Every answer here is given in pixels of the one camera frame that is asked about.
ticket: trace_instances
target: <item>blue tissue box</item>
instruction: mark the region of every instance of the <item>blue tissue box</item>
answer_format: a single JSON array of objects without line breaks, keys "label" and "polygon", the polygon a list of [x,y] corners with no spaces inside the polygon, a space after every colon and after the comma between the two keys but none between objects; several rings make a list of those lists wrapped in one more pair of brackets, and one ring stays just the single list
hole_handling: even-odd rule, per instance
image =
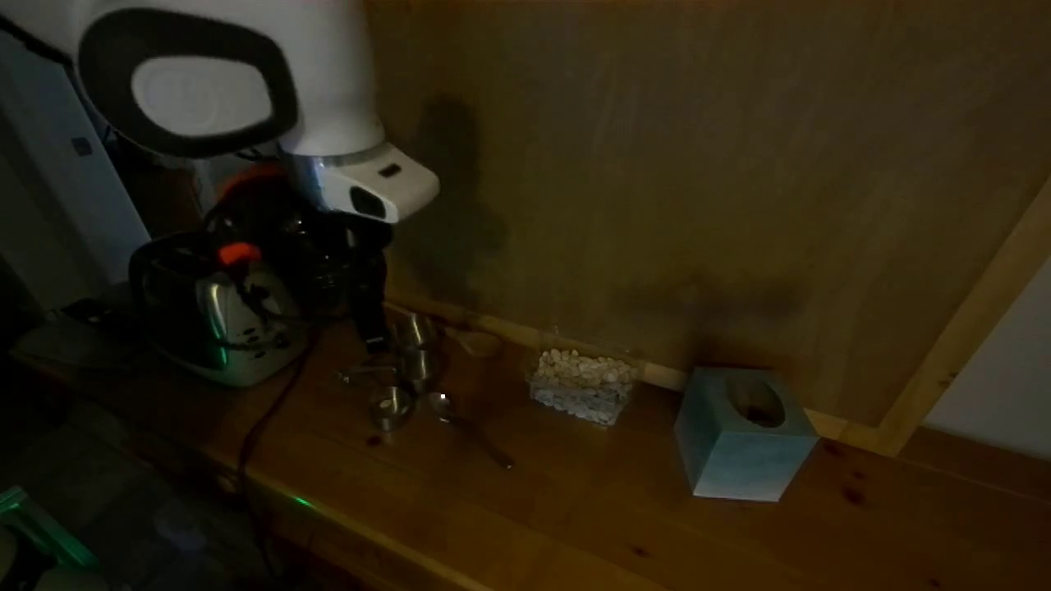
[{"label": "blue tissue box", "polygon": [[777,503],[817,434],[776,374],[696,367],[677,443],[694,497]]}]

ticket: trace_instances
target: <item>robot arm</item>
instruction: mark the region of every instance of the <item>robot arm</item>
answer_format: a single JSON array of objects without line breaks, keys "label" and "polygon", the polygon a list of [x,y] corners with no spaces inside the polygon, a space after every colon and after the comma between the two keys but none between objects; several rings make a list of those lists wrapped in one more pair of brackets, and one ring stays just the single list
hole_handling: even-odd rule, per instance
[{"label": "robot arm", "polygon": [[0,14],[67,51],[140,146],[209,157],[280,138],[325,209],[380,224],[438,198],[379,126],[361,0],[0,0]]}]

